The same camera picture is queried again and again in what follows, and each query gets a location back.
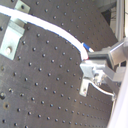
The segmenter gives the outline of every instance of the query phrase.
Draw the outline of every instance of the white plastic part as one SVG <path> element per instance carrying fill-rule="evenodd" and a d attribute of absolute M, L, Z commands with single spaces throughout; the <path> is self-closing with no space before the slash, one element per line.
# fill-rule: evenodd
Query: white plastic part
<path fill-rule="evenodd" d="M 114 97 L 114 94 L 113 94 L 113 93 L 104 91 L 103 89 L 101 89 L 101 88 L 99 88 L 98 86 L 96 86 L 91 80 L 87 80 L 87 81 L 88 81 L 88 83 L 91 83 L 94 88 L 96 88 L 98 91 L 102 92 L 103 94 L 109 95 L 109 96 L 113 96 L 113 97 Z"/>
<path fill-rule="evenodd" d="M 128 61 L 116 106 L 107 128 L 128 128 Z"/>
<path fill-rule="evenodd" d="M 70 33 L 65 31 L 64 29 L 62 29 L 52 23 L 49 23 L 42 19 L 39 19 L 35 16 L 29 15 L 29 14 L 26 14 L 26 13 L 23 13 L 23 12 L 14 10 L 14 9 L 10 9 L 10 8 L 2 6 L 2 5 L 0 5 L 0 13 L 14 17 L 14 18 L 18 18 L 22 21 L 32 23 L 32 24 L 37 25 L 45 30 L 49 30 L 53 33 L 58 34 L 59 36 L 63 37 L 67 41 L 69 41 L 72 45 L 74 45 L 80 51 L 81 60 L 88 59 L 88 54 L 87 54 L 87 51 L 85 50 L 85 48 L 81 45 L 81 43 L 74 36 L 72 36 Z"/>

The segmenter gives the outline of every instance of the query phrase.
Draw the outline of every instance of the robotic arm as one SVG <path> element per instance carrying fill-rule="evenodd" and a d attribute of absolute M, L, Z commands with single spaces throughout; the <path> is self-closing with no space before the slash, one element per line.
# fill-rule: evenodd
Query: robotic arm
<path fill-rule="evenodd" d="M 128 38 L 125 38 L 111 48 L 104 48 L 101 51 L 89 53 L 89 60 L 80 64 L 84 74 L 80 95 L 86 97 L 88 86 L 92 84 L 102 93 L 111 95 L 113 101 L 117 98 L 108 128 L 126 128 L 128 126 L 128 66 L 118 66 L 119 63 L 127 60 Z M 113 93 L 102 90 L 99 87 L 101 84 L 107 84 Z"/>

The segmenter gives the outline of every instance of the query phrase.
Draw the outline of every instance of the white wire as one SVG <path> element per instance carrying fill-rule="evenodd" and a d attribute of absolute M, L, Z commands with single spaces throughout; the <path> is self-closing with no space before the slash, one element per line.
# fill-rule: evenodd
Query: white wire
<path fill-rule="evenodd" d="M 14 10 L 14 9 L 10 9 L 10 8 L 2 6 L 2 5 L 0 5 L 0 13 L 14 17 L 14 18 L 18 18 L 22 21 L 32 23 L 32 24 L 37 25 L 45 30 L 49 30 L 53 33 L 56 33 L 57 35 L 63 37 L 67 41 L 69 41 L 72 45 L 74 45 L 80 51 L 82 60 L 88 59 L 87 51 L 85 50 L 83 45 L 74 36 L 72 36 L 70 33 L 65 31 L 64 29 L 62 29 L 52 23 L 44 21 L 40 18 L 37 18 L 35 16 L 29 15 L 29 14 L 26 14 L 26 13 L 23 13 L 23 12 Z"/>
<path fill-rule="evenodd" d="M 91 83 L 92 86 L 93 86 L 94 88 L 96 88 L 98 91 L 100 91 L 100 92 L 102 92 L 102 93 L 104 93 L 104 94 L 106 94 L 106 95 L 114 96 L 113 93 L 104 91 L 103 89 L 101 89 L 101 88 L 99 88 L 98 86 L 96 86 L 92 81 L 88 80 L 88 83 Z"/>

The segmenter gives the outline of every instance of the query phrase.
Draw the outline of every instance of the bolt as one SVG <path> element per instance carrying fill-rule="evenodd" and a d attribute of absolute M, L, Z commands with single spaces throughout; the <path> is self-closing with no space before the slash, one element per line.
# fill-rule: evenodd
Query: bolt
<path fill-rule="evenodd" d="M 10 55 L 11 52 L 12 52 L 12 48 L 11 48 L 11 47 L 8 47 L 8 48 L 6 49 L 6 54 L 7 54 L 7 55 Z"/>
<path fill-rule="evenodd" d="M 1 92 L 1 93 L 0 93 L 0 98 L 1 98 L 1 100 L 4 100 L 4 99 L 5 99 L 5 97 L 6 97 L 6 94 L 5 94 L 5 93 L 3 93 L 3 92 Z"/>

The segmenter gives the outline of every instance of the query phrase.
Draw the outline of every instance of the metal clamp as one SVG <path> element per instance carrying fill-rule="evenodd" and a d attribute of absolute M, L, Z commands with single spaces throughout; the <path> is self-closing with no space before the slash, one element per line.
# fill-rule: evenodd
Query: metal clamp
<path fill-rule="evenodd" d="M 30 7 L 23 3 L 21 0 L 18 0 L 15 9 L 24 13 L 29 13 Z M 11 60 L 14 59 L 19 40 L 25 32 L 25 24 L 25 21 L 11 17 L 5 32 L 5 36 L 3 38 L 3 42 L 1 44 L 0 54 Z"/>

